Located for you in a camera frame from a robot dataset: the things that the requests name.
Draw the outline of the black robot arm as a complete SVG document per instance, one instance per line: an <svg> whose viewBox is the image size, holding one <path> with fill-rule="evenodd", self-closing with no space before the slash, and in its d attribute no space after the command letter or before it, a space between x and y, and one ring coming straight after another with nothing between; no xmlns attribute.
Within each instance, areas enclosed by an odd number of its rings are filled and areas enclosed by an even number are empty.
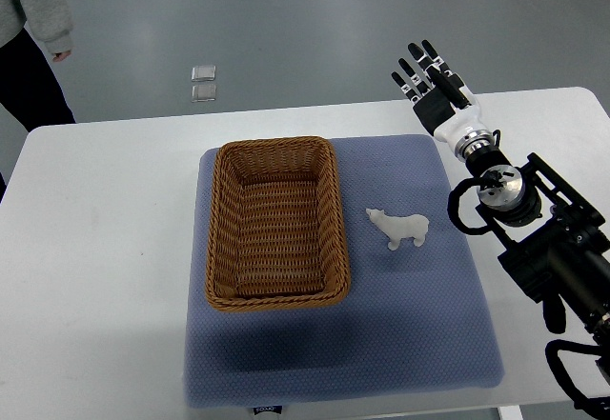
<svg viewBox="0 0 610 420"><path fill-rule="evenodd" d="M505 248L498 260L533 301L542 305L547 329L562 335L572 310L592 336L591 345L557 338L545 357L559 386L578 410L609 416L606 397L589 398L561 362L564 352L597 356L609 375L609 240L604 217L534 153L516 168L499 149L500 134L472 131L457 141L456 156L471 176L448 199L452 223L468 235L492 232Z"/></svg>

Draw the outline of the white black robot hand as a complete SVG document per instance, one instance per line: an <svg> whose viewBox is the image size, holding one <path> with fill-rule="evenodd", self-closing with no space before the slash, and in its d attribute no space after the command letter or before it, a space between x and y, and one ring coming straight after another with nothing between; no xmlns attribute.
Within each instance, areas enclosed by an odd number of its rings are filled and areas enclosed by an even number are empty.
<svg viewBox="0 0 610 420"><path fill-rule="evenodd" d="M494 134L482 123L477 98L432 44L427 40L411 43L408 51L417 67L400 58L403 73L394 71L392 78L422 127L438 142L447 144L462 162L475 150L492 146Z"/></svg>

